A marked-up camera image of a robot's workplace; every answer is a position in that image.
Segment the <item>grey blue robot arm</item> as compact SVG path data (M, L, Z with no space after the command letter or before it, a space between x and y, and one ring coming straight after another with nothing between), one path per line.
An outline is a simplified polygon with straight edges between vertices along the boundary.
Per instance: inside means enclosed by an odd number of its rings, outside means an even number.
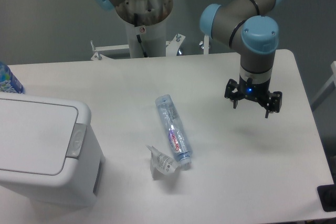
M240 55L239 81L229 79L224 94L234 107L246 99L258 103L267 115L281 109L282 92L269 91L279 26L267 16L281 1L233 0L227 6L210 4L201 14L201 31Z

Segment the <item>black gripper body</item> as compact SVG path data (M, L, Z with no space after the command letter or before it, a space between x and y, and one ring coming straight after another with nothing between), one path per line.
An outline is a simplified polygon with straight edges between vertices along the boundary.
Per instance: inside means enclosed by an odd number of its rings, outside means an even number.
M255 102L268 103L270 79L260 84L251 84L239 77L238 100L246 99Z

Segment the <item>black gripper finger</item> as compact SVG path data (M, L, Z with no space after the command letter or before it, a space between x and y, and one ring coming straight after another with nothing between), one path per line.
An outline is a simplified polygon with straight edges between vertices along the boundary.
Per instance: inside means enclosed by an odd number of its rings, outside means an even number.
M236 109L238 101L240 100L239 84L233 80L229 79L224 93L224 98L229 99L233 103L233 108Z
M279 113L282 106L282 92L268 91L265 95L265 99L262 102L262 106L266 110L265 118L268 118L270 113Z

